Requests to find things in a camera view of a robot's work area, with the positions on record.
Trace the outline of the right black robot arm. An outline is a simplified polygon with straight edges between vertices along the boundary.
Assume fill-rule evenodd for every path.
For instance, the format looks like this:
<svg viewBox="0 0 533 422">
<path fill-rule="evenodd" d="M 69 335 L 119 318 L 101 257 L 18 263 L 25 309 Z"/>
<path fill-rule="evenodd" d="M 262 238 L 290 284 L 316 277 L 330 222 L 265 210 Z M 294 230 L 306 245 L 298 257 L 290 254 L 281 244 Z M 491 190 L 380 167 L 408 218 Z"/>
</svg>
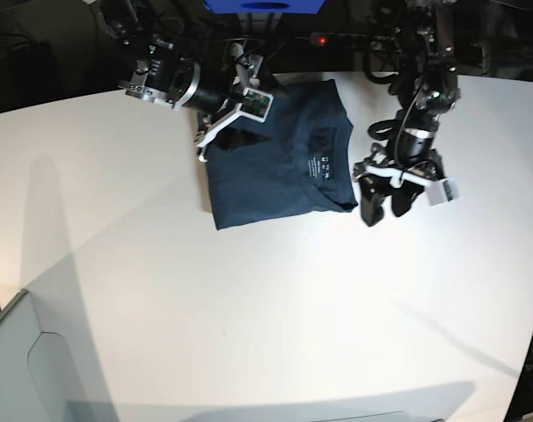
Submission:
<svg viewBox="0 0 533 422">
<path fill-rule="evenodd" d="M 149 1 L 92 1 L 99 28 L 120 49 L 131 76 L 129 97 L 197 113 L 194 139 L 201 162 L 208 146 L 239 119 L 267 120 L 274 97 L 261 90 L 265 41 L 249 35 L 199 36 L 181 11 L 180 29 Z"/>
</svg>

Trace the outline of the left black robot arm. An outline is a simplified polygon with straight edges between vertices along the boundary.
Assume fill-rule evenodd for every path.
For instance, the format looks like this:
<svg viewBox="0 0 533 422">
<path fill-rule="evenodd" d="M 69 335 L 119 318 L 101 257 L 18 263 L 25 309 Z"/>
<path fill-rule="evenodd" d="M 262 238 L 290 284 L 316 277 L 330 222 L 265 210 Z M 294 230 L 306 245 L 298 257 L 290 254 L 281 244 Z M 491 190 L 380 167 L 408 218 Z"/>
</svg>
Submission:
<svg viewBox="0 0 533 422">
<path fill-rule="evenodd" d="M 460 98 L 451 3 L 376 2 L 362 69 L 400 104 L 394 118 L 369 126 L 370 154 L 354 165 L 364 223 L 383 219 L 386 200 L 400 217 L 422 194 L 430 205 L 456 199 L 456 184 L 433 146 L 441 116 Z"/>
</svg>

